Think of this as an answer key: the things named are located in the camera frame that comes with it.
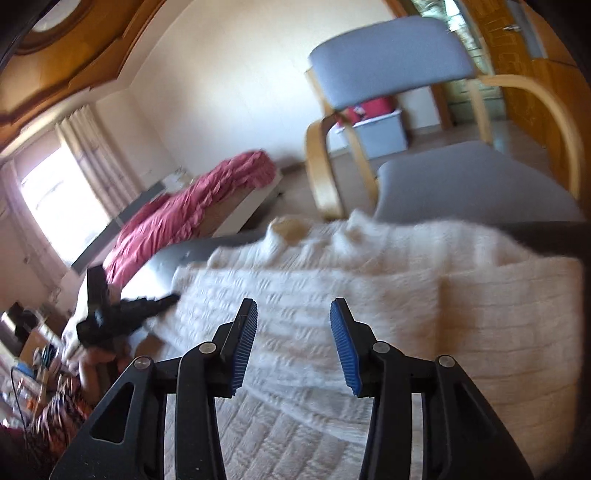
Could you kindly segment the person's left hand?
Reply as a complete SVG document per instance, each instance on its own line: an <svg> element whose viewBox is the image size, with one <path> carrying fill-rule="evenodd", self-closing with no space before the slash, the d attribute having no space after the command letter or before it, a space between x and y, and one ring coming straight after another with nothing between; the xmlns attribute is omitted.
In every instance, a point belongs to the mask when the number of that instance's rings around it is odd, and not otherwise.
<svg viewBox="0 0 591 480"><path fill-rule="evenodd" d="M103 396L104 388L101 386L99 369L115 362L117 371L121 374L131 361L128 353L128 347L124 348L123 354L115 354L98 347L90 347L80 353L78 357L79 381L82 397L88 405L95 407Z"/></svg>

